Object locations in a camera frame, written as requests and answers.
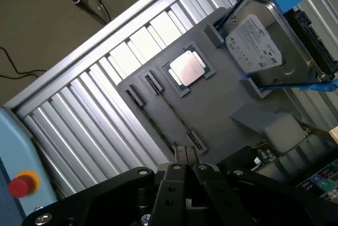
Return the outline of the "grey parts rack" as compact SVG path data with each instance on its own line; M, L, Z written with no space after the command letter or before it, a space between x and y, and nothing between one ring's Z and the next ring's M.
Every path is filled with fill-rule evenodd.
M229 51L219 47L213 24L226 12L217 9L118 84L124 102L169 158L175 145L194 146L211 163L263 141L284 153L305 138L300 112L286 94L257 94ZM206 74L179 86L168 69L188 50L200 55Z

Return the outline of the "open PC case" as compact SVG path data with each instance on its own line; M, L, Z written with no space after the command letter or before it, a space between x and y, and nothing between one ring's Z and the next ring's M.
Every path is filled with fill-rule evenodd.
M245 146L217 164L222 172L243 168L301 188L338 204L338 144L330 130L301 123L305 138L287 152L272 144Z

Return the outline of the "silver CPU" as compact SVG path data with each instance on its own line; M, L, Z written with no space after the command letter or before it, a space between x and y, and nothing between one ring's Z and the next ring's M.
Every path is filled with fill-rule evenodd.
M196 50L188 50L170 63L168 72L179 86L188 87L206 74L206 64Z

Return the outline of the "brown cardboard box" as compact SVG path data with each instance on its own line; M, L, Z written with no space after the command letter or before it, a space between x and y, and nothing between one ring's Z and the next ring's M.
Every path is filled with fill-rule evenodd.
M336 144L338 144L338 126L335 127L335 128L333 128L333 129L331 129L328 133L329 133L330 137L332 138L332 140Z

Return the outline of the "red emergency stop button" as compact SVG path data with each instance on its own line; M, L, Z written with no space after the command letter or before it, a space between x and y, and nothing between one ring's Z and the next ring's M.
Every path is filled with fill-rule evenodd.
M7 185L11 196L23 198L34 194L40 187L38 174L31 170L19 172Z

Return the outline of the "light blue control box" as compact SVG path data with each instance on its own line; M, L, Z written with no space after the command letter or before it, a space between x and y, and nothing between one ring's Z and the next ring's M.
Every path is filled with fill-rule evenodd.
M32 195L15 198L8 183L21 171L38 174L40 187ZM0 106L0 226L21 226L23 219L57 201L49 177L33 145L32 135Z

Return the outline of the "silver hard disk drive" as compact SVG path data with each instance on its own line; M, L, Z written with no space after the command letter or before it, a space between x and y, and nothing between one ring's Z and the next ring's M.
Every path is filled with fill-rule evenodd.
M239 68L259 84L319 82L321 70L270 0L243 0L222 33Z

